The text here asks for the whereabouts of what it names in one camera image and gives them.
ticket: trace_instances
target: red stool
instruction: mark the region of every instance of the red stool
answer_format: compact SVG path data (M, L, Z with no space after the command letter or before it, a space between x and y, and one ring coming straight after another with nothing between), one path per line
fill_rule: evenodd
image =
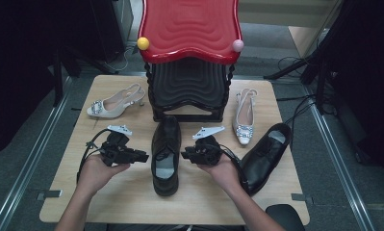
M222 121L243 49L237 11L238 0L143 0L138 47L155 121L185 105L209 114L179 121Z

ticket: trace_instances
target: shoe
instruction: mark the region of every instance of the shoe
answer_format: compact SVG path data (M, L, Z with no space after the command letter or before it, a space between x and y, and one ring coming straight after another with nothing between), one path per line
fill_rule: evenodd
M245 154L241 166L248 180L250 195L257 193L267 183L291 139L291 128L285 123L277 123Z
M179 188L177 168L181 146L180 125L174 115L165 116L152 139L152 175L156 194L170 196Z
M144 89L141 88L140 84L133 84L107 99L93 102L87 109L87 114L95 117L118 117L127 107L137 102L140 102L141 105L144 95Z
M237 94L239 106L233 120L233 129L242 145L251 141L254 132L254 100L257 94L257 90L252 89L244 89Z

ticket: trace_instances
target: silver high heel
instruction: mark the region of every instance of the silver high heel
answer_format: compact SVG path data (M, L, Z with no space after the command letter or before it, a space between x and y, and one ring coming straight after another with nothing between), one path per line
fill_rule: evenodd
M237 94L239 105L233 120L233 128L240 144L243 145L251 141L254 133L254 104L257 95L258 91L253 89L243 89Z
M95 117L118 117L125 109L137 102L142 105L142 100L145 96L145 91L140 84L133 84L129 88L120 90L115 95L104 99L97 100L87 108L87 114Z

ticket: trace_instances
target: black flat shoe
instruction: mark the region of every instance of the black flat shoe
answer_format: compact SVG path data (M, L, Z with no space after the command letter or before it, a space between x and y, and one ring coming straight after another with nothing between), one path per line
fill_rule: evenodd
M291 128L287 124L277 123L245 154L242 169L248 180L250 195L257 193L267 183L291 139Z
M156 128L152 140L153 188L158 195L170 196L179 188L177 168L181 140L176 117L165 116Z

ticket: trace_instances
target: hand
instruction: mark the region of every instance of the hand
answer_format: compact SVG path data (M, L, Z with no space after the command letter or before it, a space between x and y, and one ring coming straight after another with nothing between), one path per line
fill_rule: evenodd
M215 166L198 165L209 173L218 185L227 191L228 188L240 186L239 173L231 162L230 158L222 154Z
M93 196L102 189L113 176L128 169L129 166L129 164L124 164L108 167L102 161L101 155L91 155L83 165L77 190L82 190Z

